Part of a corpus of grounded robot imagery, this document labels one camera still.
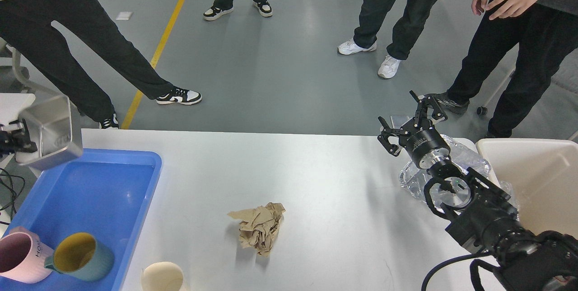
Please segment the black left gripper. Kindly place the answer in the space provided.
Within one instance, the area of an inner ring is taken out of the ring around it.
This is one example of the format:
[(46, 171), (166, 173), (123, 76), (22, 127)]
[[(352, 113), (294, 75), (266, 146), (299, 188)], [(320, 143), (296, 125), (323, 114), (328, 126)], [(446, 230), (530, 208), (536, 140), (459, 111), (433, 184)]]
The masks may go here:
[(15, 120), (7, 125), (0, 125), (0, 155), (11, 155), (17, 152), (35, 153), (37, 145), (31, 141), (26, 122)]

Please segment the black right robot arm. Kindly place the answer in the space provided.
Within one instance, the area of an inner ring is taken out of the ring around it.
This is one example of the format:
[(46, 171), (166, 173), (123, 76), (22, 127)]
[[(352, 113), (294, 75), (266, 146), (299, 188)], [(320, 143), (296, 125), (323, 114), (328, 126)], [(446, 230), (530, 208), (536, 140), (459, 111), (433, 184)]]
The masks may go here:
[(449, 264), (470, 259), (471, 284), (482, 291), (480, 269), (493, 273), (507, 291), (575, 291), (577, 240), (569, 234), (534, 234), (517, 219), (511, 196), (474, 168), (465, 170), (452, 160), (450, 146), (435, 128), (447, 119), (432, 95), (417, 96), (415, 115), (400, 128), (382, 125), (378, 141), (393, 156), (405, 150), (413, 164), (431, 176), (422, 188), (430, 211), (450, 223), (446, 231), (469, 254), (438, 264), (421, 289)]

